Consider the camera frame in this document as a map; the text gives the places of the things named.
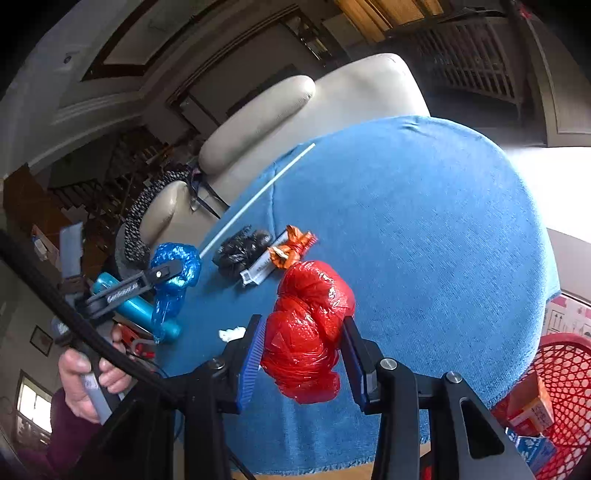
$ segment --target plastic bag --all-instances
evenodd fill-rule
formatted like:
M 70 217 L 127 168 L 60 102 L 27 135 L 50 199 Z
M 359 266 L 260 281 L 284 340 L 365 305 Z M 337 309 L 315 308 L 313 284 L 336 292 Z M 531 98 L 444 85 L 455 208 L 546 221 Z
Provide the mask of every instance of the plastic bag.
M 302 231 L 293 225 L 288 225 L 287 242 L 278 247 L 271 247 L 269 255 L 271 261 L 277 268 L 290 268 L 294 263 L 299 262 L 312 245 L 318 239 L 312 232 L 302 233 Z
M 178 315 L 183 306 L 187 288 L 197 285 L 201 272 L 199 251 L 194 246 L 185 244 L 166 243 L 159 245 L 154 252 L 150 267 L 157 267 L 175 259 L 183 262 L 181 273 L 154 287 L 156 290 L 156 305 L 152 311 L 152 335 L 156 343 L 160 343 L 164 339 L 164 320 L 175 318 Z
M 224 277 L 239 278 L 240 272 L 250 267 L 273 242 L 266 230 L 257 230 L 253 234 L 249 233 L 250 230 L 251 226 L 247 225 L 225 239 L 213 256 L 213 263 Z
M 323 262 L 299 262 L 285 272 L 267 319 L 261 366 L 286 397 L 300 404 L 329 401 L 340 389 L 343 319 L 355 312 L 349 286 Z

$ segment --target blue tablecloth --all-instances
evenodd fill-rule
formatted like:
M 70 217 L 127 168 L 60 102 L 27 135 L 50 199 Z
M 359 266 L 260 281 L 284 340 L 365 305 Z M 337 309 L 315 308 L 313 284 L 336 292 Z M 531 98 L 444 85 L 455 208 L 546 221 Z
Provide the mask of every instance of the blue tablecloth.
M 314 142 L 228 236 L 246 224 L 275 235 L 288 223 L 311 230 L 319 242 L 306 259 L 329 263 L 351 286 L 364 338 L 417 373 L 461 372 L 492 406 L 532 360 L 544 306 L 559 290 L 546 230 L 505 154 L 469 128 L 416 116 Z M 308 145 L 265 170 L 203 245 Z M 242 288 L 217 273 L 212 253 L 187 292 L 181 338 L 160 350 L 171 375 L 221 353 L 218 330 L 272 311 L 279 272 Z M 225 419 L 230 447 L 252 471 L 301 474 L 373 459 L 379 418 L 360 413 L 342 362 L 336 370 L 337 398 L 309 406 L 259 371 L 249 406 Z M 426 416 L 421 434 L 427 441 Z

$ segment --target white stick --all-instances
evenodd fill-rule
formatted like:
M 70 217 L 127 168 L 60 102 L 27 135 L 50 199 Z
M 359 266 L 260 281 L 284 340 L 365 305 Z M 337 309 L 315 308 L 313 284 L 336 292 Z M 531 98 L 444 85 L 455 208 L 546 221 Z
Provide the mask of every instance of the white stick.
M 265 193 L 266 189 L 269 188 L 271 185 L 273 185 L 277 180 L 279 180 L 279 178 L 281 178 L 281 176 L 287 171 L 289 170 L 293 165 L 296 164 L 296 162 L 298 162 L 304 155 L 306 155 L 310 150 L 312 150 L 312 148 L 314 148 L 316 146 L 315 143 L 312 143 L 308 146 L 308 148 L 306 148 L 302 153 L 300 153 L 296 158 L 294 158 L 292 161 L 290 161 L 285 167 L 283 167 L 281 169 L 281 171 L 275 175 L 271 180 L 269 180 L 266 185 L 261 188 L 257 193 L 255 193 L 255 195 L 248 201 L 245 203 L 244 207 L 242 207 L 240 210 L 238 210 L 238 212 L 236 213 L 236 215 L 234 215 L 230 221 L 217 233 L 217 235 L 215 237 L 213 237 L 212 241 L 209 242 L 207 244 L 207 246 L 201 250 L 201 253 L 199 254 L 200 258 L 205 257 L 205 255 L 207 255 L 207 252 L 209 252 L 212 247 L 217 243 L 218 240 L 220 240 L 220 238 L 228 231 L 228 229 L 234 225 L 234 223 L 236 222 L 236 220 L 238 220 L 242 214 L 244 212 L 246 212 L 249 207 L 256 202 L 256 200 L 263 194 Z

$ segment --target metal screw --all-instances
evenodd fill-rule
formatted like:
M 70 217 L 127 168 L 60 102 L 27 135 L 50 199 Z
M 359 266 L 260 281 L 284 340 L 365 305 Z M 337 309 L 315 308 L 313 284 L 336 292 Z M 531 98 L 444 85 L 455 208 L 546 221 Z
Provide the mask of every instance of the metal screw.
M 445 377 L 447 378 L 447 381 L 451 383 L 459 383 L 462 381 L 462 376 L 458 372 L 447 372 Z
M 382 358 L 379 361 L 379 366 L 381 366 L 384 370 L 396 370 L 398 363 L 394 358 Z
M 207 362 L 207 366 L 212 370 L 220 370 L 224 367 L 224 365 L 225 363 L 223 362 L 223 360 L 219 358 L 212 358 L 209 362 Z

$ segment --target beige sofa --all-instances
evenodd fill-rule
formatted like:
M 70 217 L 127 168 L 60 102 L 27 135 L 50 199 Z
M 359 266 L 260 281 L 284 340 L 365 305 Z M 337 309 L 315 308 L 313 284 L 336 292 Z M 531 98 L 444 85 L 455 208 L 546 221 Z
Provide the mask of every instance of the beige sofa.
M 199 164 L 218 195 L 231 204 L 262 170 L 297 144 L 351 125 L 400 115 L 429 116 L 407 65 L 382 53 L 345 65 L 314 82 L 307 76 L 283 80 L 246 104 L 203 145 Z M 200 192 L 221 212 L 221 205 Z M 198 246 L 217 219 L 193 211 L 183 182 L 168 185 L 141 223 L 142 241 Z

